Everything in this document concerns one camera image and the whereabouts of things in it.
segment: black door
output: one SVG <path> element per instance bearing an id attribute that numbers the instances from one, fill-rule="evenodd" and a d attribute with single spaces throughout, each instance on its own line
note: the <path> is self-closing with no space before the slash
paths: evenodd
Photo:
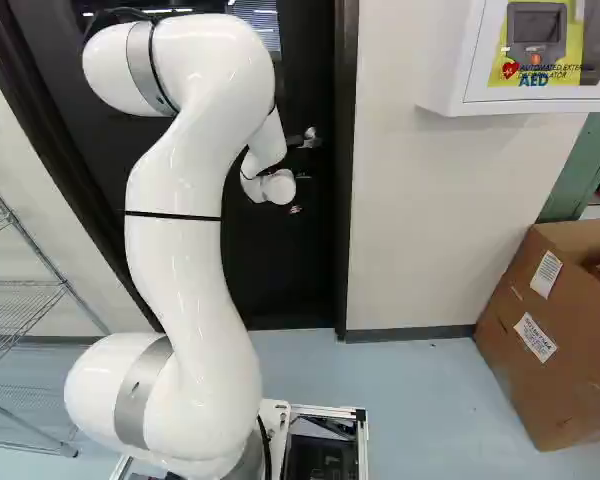
<path id="1" fill-rule="evenodd" d="M 241 190 L 236 162 L 223 198 L 227 284 L 249 328 L 333 325 L 333 3 L 3 1 L 8 3 L 80 154 L 69 161 L 86 165 L 116 219 L 114 235 L 120 238 L 131 167 L 171 120 L 120 113 L 91 91 L 81 69 L 82 37 L 91 14 L 100 8 L 132 6 L 160 17 L 227 12 L 250 22 L 274 59 L 276 101 L 285 135 L 298 146 L 312 127 L 322 142 L 315 148 L 290 148 L 281 167 L 296 174 L 298 189 L 295 201 L 283 207 L 251 203 Z"/>

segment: white label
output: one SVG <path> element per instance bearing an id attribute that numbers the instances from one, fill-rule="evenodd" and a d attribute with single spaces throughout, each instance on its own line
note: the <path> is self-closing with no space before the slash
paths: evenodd
<path id="1" fill-rule="evenodd" d="M 556 279 L 558 278 L 561 269 L 562 262 L 560 259 L 547 250 L 547 253 L 542 257 L 542 261 L 540 262 L 540 265 L 538 265 L 536 274 L 531 279 L 529 286 L 544 298 L 548 299 L 553 284 L 556 283 Z"/>
<path id="2" fill-rule="evenodd" d="M 528 313 L 525 313 L 522 320 L 516 323 L 513 328 L 542 363 L 549 360 L 549 357 L 558 350 L 558 346 L 540 330 L 538 324 L 533 321 Z"/>

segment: aed cabinet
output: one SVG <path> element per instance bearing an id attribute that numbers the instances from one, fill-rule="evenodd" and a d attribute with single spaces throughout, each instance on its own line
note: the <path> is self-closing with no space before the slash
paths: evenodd
<path id="1" fill-rule="evenodd" d="M 427 0 L 416 104 L 441 115 L 600 112 L 600 0 Z"/>

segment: red heart logo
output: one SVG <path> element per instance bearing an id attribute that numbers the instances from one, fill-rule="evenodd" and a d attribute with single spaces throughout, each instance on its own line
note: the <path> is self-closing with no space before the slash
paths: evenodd
<path id="1" fill-rule="evenodd" d="M 502 66 L 502 73 L 504 73 L 504 78 L 509 80 L 511 77 L 513 77 L 516 74 L 516 72 L 519 69 L 520 69 L 520 64 L 518 62 L 505 63 Z"/>

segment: gray joint band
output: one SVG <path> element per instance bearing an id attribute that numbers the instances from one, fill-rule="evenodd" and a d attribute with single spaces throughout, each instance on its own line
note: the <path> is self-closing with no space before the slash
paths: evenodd
<path id="1" fill-rule="evenodd" d="M 113 411 L 113 426 L 122 443 L 148 450 L 144 439 L 144 411 L 153 386 L 172 353 L 169 339 L 160 337 L 127 371 Z"/>
<path id="2" fill-rule="evenodd" d="M 177 111 L 165 98 L 164 88 L 158 84 L 151 65 L 150 43 L 153 25 L 150 22 L 137 22 L 127 35 L 127 64 L 138 91 L 151 107 L 165 116 L 173 117 Z"/>

